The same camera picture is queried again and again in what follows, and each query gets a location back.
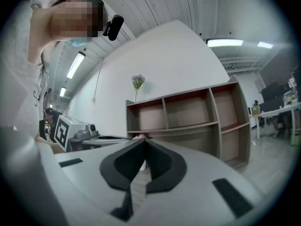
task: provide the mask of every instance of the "cable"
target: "cable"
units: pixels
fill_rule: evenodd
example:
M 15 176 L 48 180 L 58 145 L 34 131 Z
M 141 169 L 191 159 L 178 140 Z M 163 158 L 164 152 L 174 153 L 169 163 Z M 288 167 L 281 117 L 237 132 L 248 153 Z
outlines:
M 102 66 L 103 66 L 103 61 L 104 61 L 104 58 L 102 60 L 102 63 L 100 64 L 100 68 L 99 68 L 99 72 L 98 72 L 98 77 L 97 77 L 97 81 L 96 81 L 96 85 L 95 85 L 94 97 L 92 98 L 92 102 L 95 101 L 96 89 L 97 89 L 97 84 L 98 84 L 100 70 L 102 69 Z

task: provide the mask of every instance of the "black rubber pad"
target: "black rubber pad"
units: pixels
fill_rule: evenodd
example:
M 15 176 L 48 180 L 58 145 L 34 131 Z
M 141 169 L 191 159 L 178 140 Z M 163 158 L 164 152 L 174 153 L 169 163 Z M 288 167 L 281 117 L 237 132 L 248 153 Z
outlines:
M 68 166 L 71 166 L 71 165 L 74 165 L 74 164 L 77 164 L 80 162 L 83 162 L 83 161 L 80 158 L 75 158 L 75 159 L 68 160 L 68 161 L 62 161 L 59 164 L 60 164 L 61 168 L 63 168 L 63 167 L 68 167 Z
M 253 206 L 237 191 L 227 179 L 212 182 L 237 218 L 250 211 Z
M 111 188 L 127 191 L 144 161 L 151 171 L 147 194 L 168 192 L 185 177 L 187 165 L 178 153 L 149 139 L 130 140 L 124 145 L 100 164 L 100 173 Z

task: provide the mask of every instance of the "wooden shelf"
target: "wooden shelf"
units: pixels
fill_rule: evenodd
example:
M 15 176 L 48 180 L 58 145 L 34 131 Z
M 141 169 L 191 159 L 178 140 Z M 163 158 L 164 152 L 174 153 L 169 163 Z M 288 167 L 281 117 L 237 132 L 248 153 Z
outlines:
M 247 163 L 239 158 L 234 158 L 232 160 L 229 161 L 225 161 L 226 164 L 228 164 L 230 167 L 234 168 L 234 169 L 238 169 L 240 167 L 245 166 Z
M 187 129 L 194 129 L 194 128 L 200 128 L 200 127 L 205 127 L 205 126 L 211 126 L 217 124 L 218 121 L 213 121 L 213 122 L 203 122 L 203 123 L 198 123 L 194 125 L 189 125 L 189 126 L 179 126 L 179 127 L 174 127 L 170 129 L 150 129 L 150 130 L 134 130 L 134 131 L 128 131 L 128 133 L 154 133 L 154 132 L 169 132 L 169 131 L 177 131 L 177 130 L 187 130 Z
M 183 146 L 192 150 L 207 153 L 212 156 L 218 155 L 218 124 L 213 124 L 208 130 L 200 131 L 193 134 L 176 134 L 170 136 L 157 136 L 154 139 L 173 143 L 175 145 Z
M 237 81 L 126 105 L 129 137 L 145 134 L 211 154 L 234 168 L 249 161 L 250 118 Z
M 225 133 L 237 130 L 239 128 L 242 128 L 242 127 L 244 127 L 246 125 L 249 125 L 249 124 L 250 124 L 249 122 L 246 122 L 246 123 L 237 122 L 237 123 L 233 123 L 229 126 L 222 127 L 221 131 L 222 131 L 222 134 L 225 134 Z

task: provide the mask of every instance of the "ceiling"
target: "ceiling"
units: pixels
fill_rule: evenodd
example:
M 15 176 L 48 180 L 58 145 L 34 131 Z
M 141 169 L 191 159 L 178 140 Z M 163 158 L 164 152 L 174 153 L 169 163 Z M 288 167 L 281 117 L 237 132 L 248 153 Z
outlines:
M 52 52 L 49 62 L 49 86 L 53 104 L 62 110 L 82 81 L 113 50 L 133 40 L 149 29 L 178 19 L 201 39 L 239 38 L 241 47 L 216 47 L 213 52 L 229 74 L 259 71 L 276 53 L 286 46 L 289 36 L 283 18 L 269 0 L 103 0 L 109 18 L 120 14 L 125 22 L 117 39 L 95 38 L 84 47 L 62 43 Z M 257 47 L 263 41 L 272 49 Z M 78 53 L 86 58 L 71 80 L 66 78 L 69 67 Z M 64 98 L 58 94 L 67 88 Z

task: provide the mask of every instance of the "shelf compartment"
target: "shelf compartment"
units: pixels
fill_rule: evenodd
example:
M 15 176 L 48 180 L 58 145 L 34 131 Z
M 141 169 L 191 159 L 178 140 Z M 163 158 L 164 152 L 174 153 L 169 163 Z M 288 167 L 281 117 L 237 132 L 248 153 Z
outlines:
M 168 129 L 217 121 L 209 89 L 164 98 Z
M 153 139 L 173 143 L 192 150 L 208 153 L 216 157 L 218 150 L 218 124 L 213 124 L 202 129 L 203 131 L 192 134 L 174 134 L 170 136 L 162 134 L 162 136 L 159 135 L 153 137 Z
M 162 99 L 127 106 L 128 131 L 152 129 L 166 129 Z
M 236 167 L 248 162 L 250 149 L 250 126 L 247 124 L 238 129 L 222 134 L 221 160 Z
M 217 124 L 217 123 L 218 123 L 218 121 L 204 122 L 204 123 L 199 123 L 199 124 L 195 124 L 195 125 L 174 127 L 174 128 L 170 128 L 170 129 L 137 130 L 137 131 L 128 131 L 128 133 L 140 133 L 140 134 L 142 134 L 142 133 L 154 133 L 154 132 L 169 132 L 169 131 L 187 130 L 187 129 L 194 129 L 194 128 L 211 126 L 211 125 L 214 125 L 214 124 Z
M 221 128 L 221 132 L 222 132 L 222 134 L 225 134 L 225 133 L 237 130 L 239 128 L 242 128 L 242 127 L 244 127 L 246 125 L 249 125 L 249 123 L 248 122 L 246 122 L 246 123 L 239 123 L 239 122 L 238 123 L 234 123 L 234 124 L 231 124 L 229 126 L 222 127 Z
M 245 98 L 238 83 L 213 87 L 211 90 L 221 128 L 249 122 Z

